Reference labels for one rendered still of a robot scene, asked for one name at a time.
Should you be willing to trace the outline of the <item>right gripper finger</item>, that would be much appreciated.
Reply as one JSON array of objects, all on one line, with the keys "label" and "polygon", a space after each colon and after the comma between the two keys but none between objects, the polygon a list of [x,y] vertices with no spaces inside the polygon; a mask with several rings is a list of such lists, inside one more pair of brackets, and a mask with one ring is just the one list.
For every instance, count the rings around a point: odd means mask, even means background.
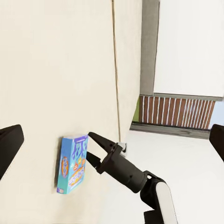
[{"label": "right gripper finger", "polygon": [[101,165],[101,158],[95,156],[94,154],[91,154],[90,152],[87,151],[87,154],[86,154],[86,159],[89,163],[91,163],[91,165],[96,169],[98,170],[100,168],[100,165]]},{"label": "right gripper finger", "polygon": [[114,150],[117,147],[117,143],[114,141],[111,141],[107,138],[104,138],[94,132],[89,132],[88,135],[90,138],[92,138],[98,145],[100,145],[108,154],[110,152],[114,152]]}]

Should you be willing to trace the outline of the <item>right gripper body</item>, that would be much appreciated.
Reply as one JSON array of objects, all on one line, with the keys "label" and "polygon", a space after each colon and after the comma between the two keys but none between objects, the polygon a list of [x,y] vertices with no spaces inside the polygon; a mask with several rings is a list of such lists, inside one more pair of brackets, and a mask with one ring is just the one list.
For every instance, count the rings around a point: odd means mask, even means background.
[{"label": "right gripper body", "polygon": [[97,172],[100,174],[107,172],[110,176],[125,186],[131,179],[131,176],[134,174],[137,167],[120,155],[122,149],[123,147],[117,145],[114,152],[110,152],[104,158]]}]

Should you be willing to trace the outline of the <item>board game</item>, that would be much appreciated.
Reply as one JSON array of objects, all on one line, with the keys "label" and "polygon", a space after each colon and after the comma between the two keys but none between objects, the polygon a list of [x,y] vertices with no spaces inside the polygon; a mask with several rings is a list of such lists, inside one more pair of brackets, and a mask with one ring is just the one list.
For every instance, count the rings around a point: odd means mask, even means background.
[{"label": "board game", "polygon": [[88,134],[75,134],[62,139],[57,193],[68,195],[84,181]]}]

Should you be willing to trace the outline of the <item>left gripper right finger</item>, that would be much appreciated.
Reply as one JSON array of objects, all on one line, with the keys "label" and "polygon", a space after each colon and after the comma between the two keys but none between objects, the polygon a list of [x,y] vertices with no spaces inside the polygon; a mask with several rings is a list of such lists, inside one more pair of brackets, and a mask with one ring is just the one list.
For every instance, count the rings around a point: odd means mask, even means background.
[{"label": "left gripper right finger", "polygon": [[209,141],[224,162],[224,126],[213,124]]}]

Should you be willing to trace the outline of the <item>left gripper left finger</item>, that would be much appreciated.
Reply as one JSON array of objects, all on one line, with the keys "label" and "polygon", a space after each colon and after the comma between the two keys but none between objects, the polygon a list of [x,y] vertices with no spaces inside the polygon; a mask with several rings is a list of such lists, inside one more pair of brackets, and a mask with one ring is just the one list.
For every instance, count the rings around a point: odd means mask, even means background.
[{"label": "left gripper left finger", "polygon": [[0,180],[24,142],[20,124],[0,129]]}]

